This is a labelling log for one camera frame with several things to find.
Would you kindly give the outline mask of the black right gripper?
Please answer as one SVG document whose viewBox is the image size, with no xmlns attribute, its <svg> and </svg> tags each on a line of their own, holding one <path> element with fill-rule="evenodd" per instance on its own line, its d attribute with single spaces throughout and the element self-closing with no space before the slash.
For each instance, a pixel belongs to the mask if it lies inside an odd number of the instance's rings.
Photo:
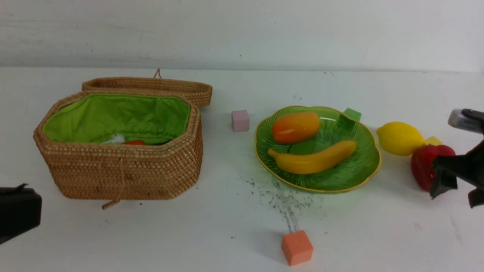
<svg viewBox="0 0 484 272">
<path fill-rule="evenodd" d="M 470 208 L 484 204 L 483 141 L 464 155 L 437 156 L 432 161 L 432 169 L 435 172 L 429 191 L 432 199 L 450 190 L 457 190 L 459 178 L 475 187 L 467 194 Z"/>
</svg>

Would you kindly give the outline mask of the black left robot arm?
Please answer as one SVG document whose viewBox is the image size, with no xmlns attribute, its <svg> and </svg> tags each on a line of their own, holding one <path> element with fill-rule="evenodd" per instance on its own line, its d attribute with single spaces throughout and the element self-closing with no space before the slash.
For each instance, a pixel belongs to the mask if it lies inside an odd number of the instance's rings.
<svg viewBox="0 0 484 272">
<path fill-rule="evenodd" d="M 41 224 L 42 197 L 27 186 L 0 188 L 0 244 Z"/>
</svg>

